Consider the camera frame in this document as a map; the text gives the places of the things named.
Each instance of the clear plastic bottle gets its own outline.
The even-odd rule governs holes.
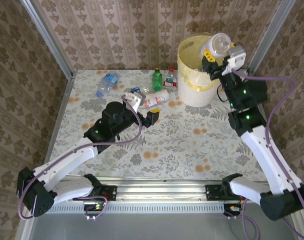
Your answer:
[[[207,48],[213,57],[224,57],[227,51],[232,47],[232,41],[230,37],[225,33],[217,33],[206,41],[199,50],[199,57],[202,59],[204,51]]]
[[[139,86],[136,86],[134,88],[131,89],[131,92],[140,92],[144,95],[146,94],[152,94],[154,93],[154,90],[152,89],[151,86],[147,86],[147,85],[139,85]]]
[[[169,100],[170,96],[166,89],[157,91],[156,93],[147,94],[143,103],[144,108],[149,108],[161,102]]]
[[[163,81],[162,81],[162,74],[160,73],[160,69],[157,67],[155,69],[155,72],[153,74],[153,83],[152,83],[152,88],[154,91],[160,91],[163,88]]]
[[[106,74],[98,85],[98,91],[96,92],[96,96],[99,98],[106,94],[113,86],[115,86],[118,82],[118,77],[115,74]]]
[[[163,85],[169,87],[177,87],[177,74],[174,71],[173,66],[170,67],[166,80],[164,81]]]

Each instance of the trash bin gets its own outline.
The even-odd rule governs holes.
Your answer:
[[[216,94],[219,80],[210,80],[209,74],[199,71],[202,59],[199,57],[200,47],[211,38],[207,32],[185,38],[177,51],[177,91],[181,101],[192,107],[208,105]],[[222,58],[216,58],[219,65]]]

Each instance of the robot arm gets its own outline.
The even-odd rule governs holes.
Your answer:
[[[233,109],[228,114],[230,126],[253,152],[269,186],[262,188],[261,185],[236,173],[223,179],[221,191],[217,197],[227,200],[235,195],[243,196],[259,204],[271,220],[277,220],[302,209],[292,184],[299,189],[303,199],[304,184],[290,169],[271,136],[270,145],[265,139],[266,122],[257,107],[258,104],[267,100],[265,81],[242,81],[232,72],[242,67],[245,57],[243,47],[237,45],[228,50],[228,56],[224,58],[222,66],[218,66],[213,58],[207,55],[204,55],[202,65],[203,70],[209,73],[211,80],[220,80]],[[291,176],[291,182],[273,157],[269,146],[274,149],[285,170]]]
[[[94,143],[114,143],[115,138],[120,140],[119,134],[123,130],[133,123],[138,124],[136,117],[140,119],[142,126],[147,128],[158,120],[159,110],[149,111],[146,117],[137,112],[143,99],[138,93],[126,93],[124,98],[137,116],[132,110],[126,108],[125,102],[123,104],[116,101],[110,102],[103,110],[102,118],[84,133],[84,137],[77,144],[33,171],[27,167],[20,171],[17,184],[19,197],[22,196],[27,184],[34,180],[23,198],[24,205],[34,217],[41,216],[59,202],[77,197],[98,196],[111,188],[111,186],[102,186],[91,174],[78,180],[64,182],[61,180],[76,167],[109,147],[109,144],[93,146]],[[109,194],[110,201],[115,198],[116,192],[115,194],[113,192],[114,190]]]

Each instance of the beige wallpaper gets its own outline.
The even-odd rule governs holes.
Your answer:
[[[19,223],[18,172],[43,163],[67,80],[18,0],[0,0],[0,240]]]
[[[280,0],[35,0],[73,70],[167,69],[181,40],[225,32],[253,56]]]
[[[287,76],[296,89],[276,111],[272,133],[284,158],[304,180],[304,0],[297,0],[258,69],[259,75]],[[281,81],[269,82],[269,113],[289,90]]]

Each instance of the floral tablecloth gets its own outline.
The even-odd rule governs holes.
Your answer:
[[[153,70],[117,70],[120,81],[103,98],[96,97],[98,83],[107,70],[79,70],[65,110],[51,159],[73,144],[101,117],[106,104],[121,102],[129,89],[151,81]],[[105,177],[159,177],[220,180],[241,173],[251,180],[265,176],[250,149],[231,129],[228,103],[217,97],[208,106],[194,108],[180,101],[176,90],[161,103],[154,126],[143,127],[138,141],[110,146],[100,155],[80,165],[71,174]],[[139,109],[143,115],[148,110]],[[121,141],[133,138],[136,124],[121,134]]]

